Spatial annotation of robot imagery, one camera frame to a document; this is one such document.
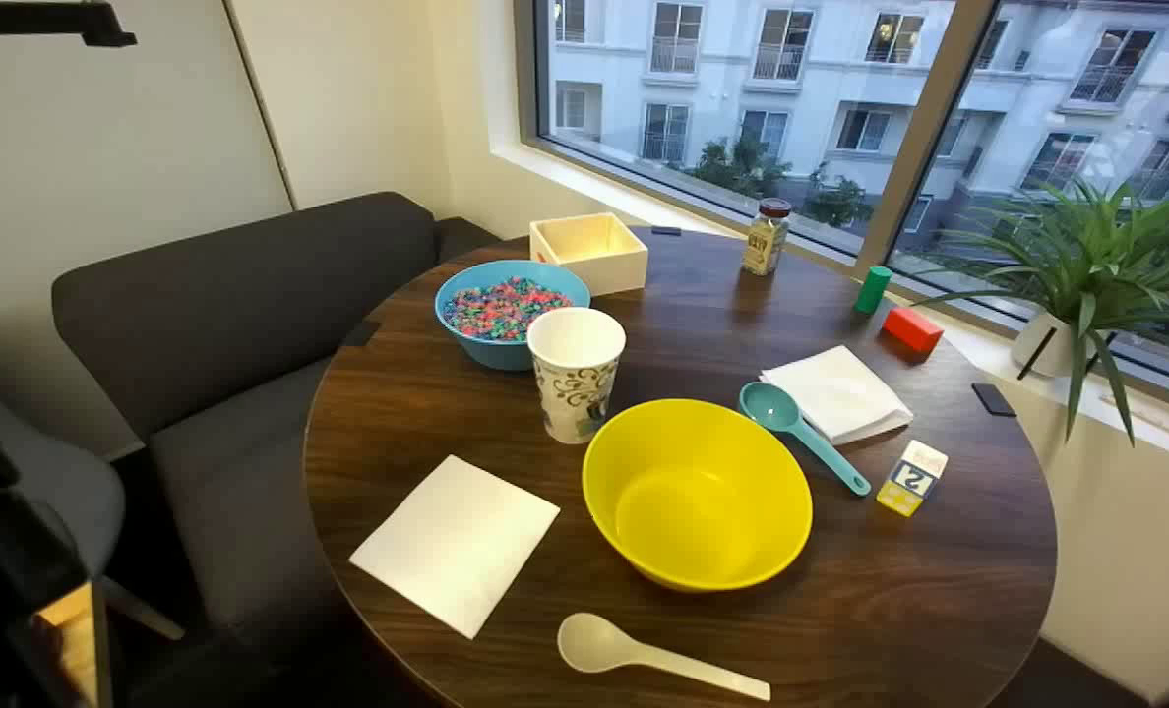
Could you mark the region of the white paper sheet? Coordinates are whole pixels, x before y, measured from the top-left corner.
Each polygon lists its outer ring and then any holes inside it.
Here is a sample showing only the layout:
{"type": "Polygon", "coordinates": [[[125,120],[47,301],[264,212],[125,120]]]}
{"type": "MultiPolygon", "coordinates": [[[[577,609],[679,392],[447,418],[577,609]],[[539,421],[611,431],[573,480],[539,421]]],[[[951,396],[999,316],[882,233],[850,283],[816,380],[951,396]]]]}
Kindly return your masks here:
{"type": "Polygon", "coordinates": [[[549,498],[444,456],[348,562],[470,640],[556,518],[549,498]]]}

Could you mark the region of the patterned paper cup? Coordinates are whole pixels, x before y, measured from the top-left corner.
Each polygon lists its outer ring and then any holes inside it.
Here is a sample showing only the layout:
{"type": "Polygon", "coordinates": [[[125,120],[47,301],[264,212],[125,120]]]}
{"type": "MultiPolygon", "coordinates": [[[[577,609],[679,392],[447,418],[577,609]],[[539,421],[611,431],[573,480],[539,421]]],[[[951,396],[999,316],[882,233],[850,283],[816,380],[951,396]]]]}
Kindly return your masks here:
{"type": "Polygon", "coordinates": [[[528,330],[543,430],[557,444],[587,444],[606,421],[625,330],[595,307],[556,307],[528,330]]]}

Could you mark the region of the glass jar with dark lid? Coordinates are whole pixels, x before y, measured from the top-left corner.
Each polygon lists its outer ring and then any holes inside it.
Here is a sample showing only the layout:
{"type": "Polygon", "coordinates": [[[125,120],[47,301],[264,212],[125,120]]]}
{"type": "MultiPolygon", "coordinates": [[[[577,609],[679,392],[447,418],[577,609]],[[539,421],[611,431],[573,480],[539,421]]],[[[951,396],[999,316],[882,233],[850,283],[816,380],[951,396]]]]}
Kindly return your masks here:
{"type": "Polygon", "coordinates": [[[742,273],[772,274],[783,257],[783,220],[792,216],[788,202],[764,202],[742,238],[742,273]]]}

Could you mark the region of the wooden side cabinet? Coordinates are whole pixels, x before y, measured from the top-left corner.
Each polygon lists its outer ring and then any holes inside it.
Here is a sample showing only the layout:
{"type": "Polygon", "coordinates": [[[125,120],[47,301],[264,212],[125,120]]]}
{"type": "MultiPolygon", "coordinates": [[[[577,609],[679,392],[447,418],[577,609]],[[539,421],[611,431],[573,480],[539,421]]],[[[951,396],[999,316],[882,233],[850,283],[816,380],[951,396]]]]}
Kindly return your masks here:
{"type": "Polygon", "coordinates": [[[94,581],[82,581],[34,612],[47,640],[47,666],[72,708],[112,708],[112,668],[106,606],[94,581]]]}

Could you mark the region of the blue bowl of colourful beads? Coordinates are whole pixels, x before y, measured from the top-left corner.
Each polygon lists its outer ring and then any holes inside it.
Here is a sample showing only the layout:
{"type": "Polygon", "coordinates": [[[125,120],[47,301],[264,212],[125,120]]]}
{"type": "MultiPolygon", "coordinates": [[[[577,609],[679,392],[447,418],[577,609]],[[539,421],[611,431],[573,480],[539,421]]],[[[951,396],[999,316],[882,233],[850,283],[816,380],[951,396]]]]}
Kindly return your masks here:
{"type": "Polygon", "coordinates": [[[530,320],[587,301],[590,288],[572,269],[489,261],[459,269],[432,292],[432,320],[474,364],[518,375],[530,364],[530,320]]]}

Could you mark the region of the dark grey sofa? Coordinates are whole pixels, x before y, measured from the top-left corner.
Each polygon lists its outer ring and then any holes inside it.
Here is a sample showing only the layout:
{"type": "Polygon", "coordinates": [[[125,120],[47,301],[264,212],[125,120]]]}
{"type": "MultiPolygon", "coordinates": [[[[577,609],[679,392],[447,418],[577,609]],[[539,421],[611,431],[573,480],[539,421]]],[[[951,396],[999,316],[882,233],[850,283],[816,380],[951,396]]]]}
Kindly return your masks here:
{"type": "Polygon", "coordinates": [[[342,621],[303,497],[316,384],[387,296],[489,238],[367,194],[51,283],[56,330],[146,444],[205,619],[230,645],[282,661],[342,621]]]}

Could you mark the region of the black table clamp pad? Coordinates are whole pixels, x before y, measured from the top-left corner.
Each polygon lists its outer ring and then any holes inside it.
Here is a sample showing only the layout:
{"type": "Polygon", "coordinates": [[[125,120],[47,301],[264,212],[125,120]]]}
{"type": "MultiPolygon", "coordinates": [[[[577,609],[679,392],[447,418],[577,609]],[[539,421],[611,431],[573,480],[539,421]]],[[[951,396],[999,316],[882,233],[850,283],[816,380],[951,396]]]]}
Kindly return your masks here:
{"type": "Polygon", "coordinates": [[[1016,418],[1016,408],[1008,406],[1008,396],[995,384],[972,380],[972,392],[993,418],[1016,418]]]}

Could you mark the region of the yellow and white small box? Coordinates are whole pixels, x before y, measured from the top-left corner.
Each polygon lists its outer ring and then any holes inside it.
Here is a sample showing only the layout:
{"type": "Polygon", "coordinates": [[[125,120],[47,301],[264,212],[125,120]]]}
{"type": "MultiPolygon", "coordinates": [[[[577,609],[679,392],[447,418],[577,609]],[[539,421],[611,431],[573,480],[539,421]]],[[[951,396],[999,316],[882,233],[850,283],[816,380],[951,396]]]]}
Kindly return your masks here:
{"type": "Polygon", "coordinates": [[[927,490],[939,485],[948,456],[923,439],[909,439],[890,476],[876,486],[876,502],[894,515],[917,515],[927,490]]]}

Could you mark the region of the yellow plastic bowl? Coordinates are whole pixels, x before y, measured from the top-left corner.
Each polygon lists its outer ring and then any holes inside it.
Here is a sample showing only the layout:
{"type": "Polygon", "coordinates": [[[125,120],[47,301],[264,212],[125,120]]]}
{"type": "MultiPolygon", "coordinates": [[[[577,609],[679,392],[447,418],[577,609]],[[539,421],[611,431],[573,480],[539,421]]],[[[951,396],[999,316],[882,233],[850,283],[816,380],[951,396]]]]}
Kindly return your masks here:
{"type": "Polygon", "coordinates": [[[695,396],[615,411],[581,452],[581,502],[638,575],[687,595],[772,581],[816,526],[800,461],[764,423],[695,396]]]}

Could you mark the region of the teal measuring scoop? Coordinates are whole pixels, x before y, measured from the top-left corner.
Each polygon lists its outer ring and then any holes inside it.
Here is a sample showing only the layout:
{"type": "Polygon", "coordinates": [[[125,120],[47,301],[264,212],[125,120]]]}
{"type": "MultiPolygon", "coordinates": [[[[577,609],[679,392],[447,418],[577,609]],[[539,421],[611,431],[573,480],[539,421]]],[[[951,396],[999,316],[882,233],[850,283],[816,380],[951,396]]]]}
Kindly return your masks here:
{"type": "Polygon", "coordinates": [[[768,380],[747,380],[741,388],[741,408],[764,430],[795,436],[844,490],[852,490],[856,498],[871,497],[871,480],[822,431],[808,423],[792,392],[768,380]]]}

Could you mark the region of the red block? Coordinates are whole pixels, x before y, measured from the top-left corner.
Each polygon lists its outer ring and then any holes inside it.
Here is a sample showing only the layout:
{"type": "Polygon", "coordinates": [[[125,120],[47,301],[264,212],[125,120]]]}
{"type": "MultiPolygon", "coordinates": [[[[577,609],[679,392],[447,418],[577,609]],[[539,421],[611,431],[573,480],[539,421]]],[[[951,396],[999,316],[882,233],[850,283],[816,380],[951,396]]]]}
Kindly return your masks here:
{"type": "Polygon", "coordinates": [[[914,356],[927,356],[939,342],[939,325],[914,307],[890,307],[882,333],[914,356]]]}

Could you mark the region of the folded white napkin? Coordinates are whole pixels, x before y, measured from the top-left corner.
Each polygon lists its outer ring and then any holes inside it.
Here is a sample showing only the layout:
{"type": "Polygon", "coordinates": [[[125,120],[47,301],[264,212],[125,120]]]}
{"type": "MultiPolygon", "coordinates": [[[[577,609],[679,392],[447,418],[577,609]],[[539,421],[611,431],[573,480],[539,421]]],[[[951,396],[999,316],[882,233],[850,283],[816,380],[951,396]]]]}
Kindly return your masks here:
{"type": "Polygon", "coordinates": [[[850,346],[772,364],[764,380],[780,384],[835,444],[897,431],[914,421],[909,406],[850,346]]]}

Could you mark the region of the green block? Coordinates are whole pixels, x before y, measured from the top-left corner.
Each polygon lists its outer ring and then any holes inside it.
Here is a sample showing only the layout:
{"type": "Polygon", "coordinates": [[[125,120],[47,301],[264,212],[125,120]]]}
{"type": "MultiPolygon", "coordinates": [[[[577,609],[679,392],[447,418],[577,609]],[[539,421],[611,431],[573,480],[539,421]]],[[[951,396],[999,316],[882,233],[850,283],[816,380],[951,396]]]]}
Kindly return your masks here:
{"type": "Polygon", "coordinates": [[[861,274],[861,288],[852,296],[852,309],[856,316],[872,316],[884,300],[884,288],[890,288],[890,269],[872,263],[867,274],[861,274]]]}

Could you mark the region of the potted green plant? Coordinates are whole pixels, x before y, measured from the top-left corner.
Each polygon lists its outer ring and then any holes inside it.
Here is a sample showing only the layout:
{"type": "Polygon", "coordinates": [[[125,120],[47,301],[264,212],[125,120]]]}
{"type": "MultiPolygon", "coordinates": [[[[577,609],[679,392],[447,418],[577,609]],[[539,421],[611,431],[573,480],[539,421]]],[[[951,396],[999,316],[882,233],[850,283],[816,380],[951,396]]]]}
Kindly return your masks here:
{"type": "Polygon", "coordinates": [[[1169,196],[1043,189],[972,216],[948,245],[948,263],[972,274],[969,300],[1020,300],[1067,325],[1062,431],[1075,431],[1090,375],[1107,377],[1121,430],[1134,430],[1108,337],[1169,325],[1169,196]]]}

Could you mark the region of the white wooden box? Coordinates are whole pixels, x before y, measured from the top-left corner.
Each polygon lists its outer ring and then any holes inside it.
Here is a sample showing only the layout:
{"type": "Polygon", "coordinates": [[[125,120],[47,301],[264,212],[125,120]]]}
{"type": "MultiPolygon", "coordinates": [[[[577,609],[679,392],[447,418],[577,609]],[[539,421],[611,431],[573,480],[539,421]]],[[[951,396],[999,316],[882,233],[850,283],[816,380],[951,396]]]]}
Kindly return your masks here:
{"type": "Polygon", "coordinates": [[[648,269],[648,249],[615,212],[535,220],[530,257],[572,269],[595,296],[638,292],[648,269]]]}

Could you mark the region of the grey chair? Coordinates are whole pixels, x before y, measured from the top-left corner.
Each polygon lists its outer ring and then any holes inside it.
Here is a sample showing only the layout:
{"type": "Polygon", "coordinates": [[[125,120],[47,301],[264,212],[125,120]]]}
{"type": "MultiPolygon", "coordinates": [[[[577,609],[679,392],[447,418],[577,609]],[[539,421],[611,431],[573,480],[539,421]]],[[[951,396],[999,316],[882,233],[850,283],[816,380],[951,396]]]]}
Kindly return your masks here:
{"type": "Polygon", "coordinates": [[[186,637],[177,621],[106,575],[120,524],[119,472],[0,400],[0,701],[72,708],[34,612],[82,581],[98,586],[106,621],[129,619],[165,640],[186,637]]]}

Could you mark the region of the white plastic spoon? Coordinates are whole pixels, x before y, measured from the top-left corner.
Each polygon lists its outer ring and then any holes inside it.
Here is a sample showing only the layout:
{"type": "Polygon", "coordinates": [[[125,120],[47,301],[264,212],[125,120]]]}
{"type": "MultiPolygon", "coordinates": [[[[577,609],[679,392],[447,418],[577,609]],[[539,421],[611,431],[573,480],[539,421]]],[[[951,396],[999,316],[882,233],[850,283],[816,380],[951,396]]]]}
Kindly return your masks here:
{"type": "Polygon", "coordinates": [[[625,628],[617,628],[611,619],[587,612],[587,609],[568,612],[557,621],[556,650],[573,672],[615,672],[615,668],[642,666],[642,668],[699,682],[699,684],[747,697],[747,701],[775,697],[775,689],[768,682],[756,682],[747,672],[709,666],[709,661],[661,650],[661,645],[644,645],[644,640],[629,637],[625,628]]]}

